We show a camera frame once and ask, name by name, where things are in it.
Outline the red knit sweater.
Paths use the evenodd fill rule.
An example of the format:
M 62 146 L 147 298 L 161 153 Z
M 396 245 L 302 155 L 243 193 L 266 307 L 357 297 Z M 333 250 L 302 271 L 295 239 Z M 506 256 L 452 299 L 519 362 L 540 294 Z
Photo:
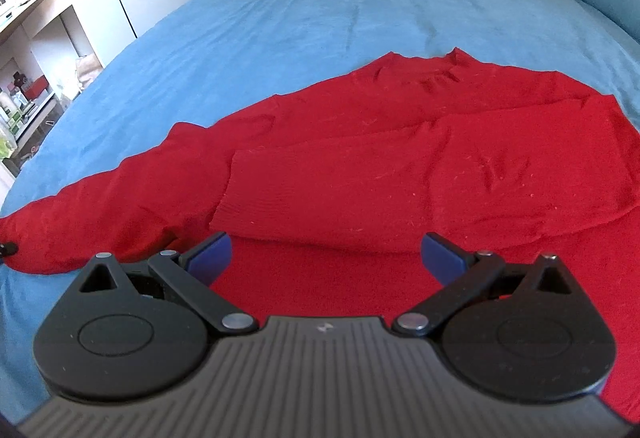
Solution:
M 386 56 L 150 150 L 1 221 L 5 279 L 61 283 L 101 250 L 137 262 L 217 231 L 213 283 L 265 319 L 392 318 L 435 291 L 422 236 L 511 262 L 559 255 L 617 345 L 605 400 L 639 415 L 639 134 L 558 72 Z

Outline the white shelf unit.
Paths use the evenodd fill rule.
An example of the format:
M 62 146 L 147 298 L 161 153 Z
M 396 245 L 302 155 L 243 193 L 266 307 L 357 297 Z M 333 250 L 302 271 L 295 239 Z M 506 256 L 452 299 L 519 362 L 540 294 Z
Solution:
M 2 26 L 1 51 L 16 65 L 46 80 L 39 97 L 14 134 L 15 148 L 1 164 L 15 178 L 54 125 L 82 91 L 80 62 L 106 68 L 136 39 L 121 0 L 30 0 L 12 10 Z

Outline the blue bed sheet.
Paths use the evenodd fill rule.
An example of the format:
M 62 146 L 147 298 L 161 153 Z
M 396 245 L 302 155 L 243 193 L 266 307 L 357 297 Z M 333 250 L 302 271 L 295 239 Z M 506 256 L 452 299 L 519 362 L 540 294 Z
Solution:
M 615 94 L 639 128 L 639 44 L 580 0 L 190 0 L 107 65 L 23 167 L 2 215 L 116 167 L 157 146 L 173 124 L 209 126 L 273 94 L 287 94 L 390 51 L 439 57 L 460 48 L 476 60 L 559 71 Z M 616 332 L 618 357 L 604 398 L 639 419 L 639 221 L 630 236 L 605 229 L 589 243 L 625 257 L 577 257 L 582 287 Z M 343 255 L 293 247 L 292 266 L 268 271 L 274 245 L 233 243 L 214 283 L 254 314 L 396 317 L 438 287 L 416 256 Z M 19 422 L 47 389 L 32 339 L 76 272 L 32 276 L 1 265 L 1 413 Z

